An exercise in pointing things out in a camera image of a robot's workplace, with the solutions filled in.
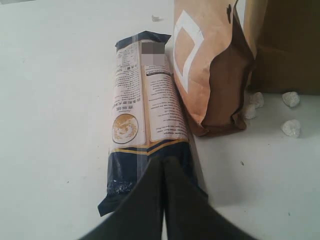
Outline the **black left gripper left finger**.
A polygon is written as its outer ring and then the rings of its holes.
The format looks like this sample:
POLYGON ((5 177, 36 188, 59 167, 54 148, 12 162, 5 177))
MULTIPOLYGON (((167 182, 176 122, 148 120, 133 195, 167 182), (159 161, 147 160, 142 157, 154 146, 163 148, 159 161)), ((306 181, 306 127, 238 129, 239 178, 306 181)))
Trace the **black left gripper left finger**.
POLYGON ((82 240, 160 240, 163 231, 163 165, 150 159, 143 176, 117 209, 82 240))

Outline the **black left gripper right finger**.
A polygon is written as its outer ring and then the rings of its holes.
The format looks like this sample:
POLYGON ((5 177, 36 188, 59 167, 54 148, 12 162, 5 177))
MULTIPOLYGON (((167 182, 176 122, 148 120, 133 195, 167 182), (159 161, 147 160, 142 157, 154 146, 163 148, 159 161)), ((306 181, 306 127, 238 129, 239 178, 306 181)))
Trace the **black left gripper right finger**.
POLYGON ((175 157, 163 162, 166 190, 165 220, 169 240, 253 240, 236 227, 203 196, 175 157))

